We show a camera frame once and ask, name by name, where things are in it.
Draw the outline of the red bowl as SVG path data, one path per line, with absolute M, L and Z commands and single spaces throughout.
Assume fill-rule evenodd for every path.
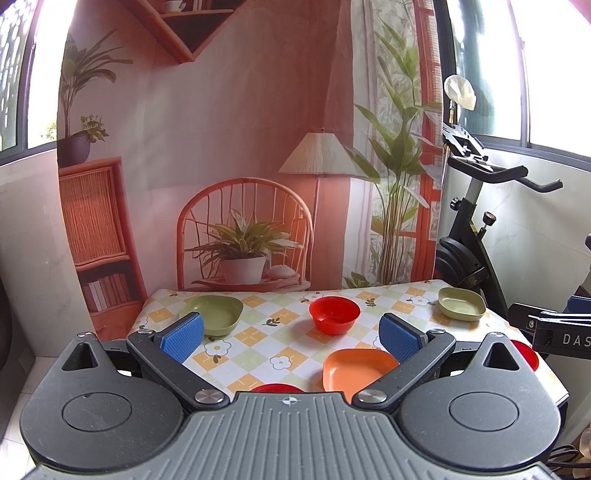
M 325 335 L 344 335 L 360 317 L 361 308 L 346 297 L 325 296 L 311 302 L 308 307 L 318 331 Z
M 538 354 L 532 349 L 531 346 L 527 345 L 524 342 L 521 342 L 518 340 L 513 340 L 512 343 L 516 347 L 516 349 L 520 352 L 520 354 L 523 356 L 523 358 L 528 363 L 530 368 L 534 372 L 536 372 L 539 368 L 539 365 L 540 365 L 540 360 L 539 360 Z
M 287 393 L 287 394 L 303 394 L 304 390 L 297 386 L 286 383 L 267 383 L 254 387 L 250 390 L 252 393 Z

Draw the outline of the green square plate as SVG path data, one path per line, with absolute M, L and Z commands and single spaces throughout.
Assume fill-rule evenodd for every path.
M 221 295 L 200 295 L 187 302 L 179 312 L 178 318 L 197 312 L 204 321 L 205 336 L 223 337 L 235 330 L 242 310 L 243 304 L 239 299 Z
M 455 287 L 444 287 L 439 291 L 438 307 L 447 317 L 464 322 L 479 321 L 487 310 L 479 294 Z

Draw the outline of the orange square plate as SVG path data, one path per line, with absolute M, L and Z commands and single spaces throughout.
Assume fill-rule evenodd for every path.
M 322 387 L 349 398 L 398 366 L 399 362 L 383 350 L 337 350 L 329 354 L 322 366 Z

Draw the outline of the red bowl front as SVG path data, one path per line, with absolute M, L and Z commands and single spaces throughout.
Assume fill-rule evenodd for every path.
M 297 386 L 286 383 L 267 383 L 254 387 L 250 390 L 252 393 L 287 393 L 287 394 L 303 394 L 304 390 Z

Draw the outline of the checkered floral tablecloth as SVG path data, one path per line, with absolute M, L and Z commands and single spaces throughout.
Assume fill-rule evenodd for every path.
M 322 364 L 335 350 L 380 347 L 378 325 L 393 312 L 416 328 L 443 328 L 459 341 L 482 341 L 498 331 L 512 340 L 524 336 L 492 311 L 477 323 L 450 320 L 437 308 L 441 280 L 391 286 L 346 289 L 361 314 L 348 333 L 328 336 L 318 331 L 308 306 L 322 291 L 290 293 L 236 292 L 243 309 L 235 330 L 222 339 L 207 335 L 185 361 L 186 368 L 233 395 L 269 383 L 284 383 L 304 391 L 322 390 Z

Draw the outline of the printed room backdrop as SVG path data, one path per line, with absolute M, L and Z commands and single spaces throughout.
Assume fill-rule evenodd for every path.
M 441 207 L 432 1 L 80 1 L 62 211 L 97 335 L 153 292 L 428 280 Z

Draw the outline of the white cloth on bike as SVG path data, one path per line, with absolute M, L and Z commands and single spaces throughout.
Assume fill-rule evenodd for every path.
M 477 96 L 471 82 L 461 75 L 450 75 L 444 81 L 444 92 L 461 108 L 474 111 Z

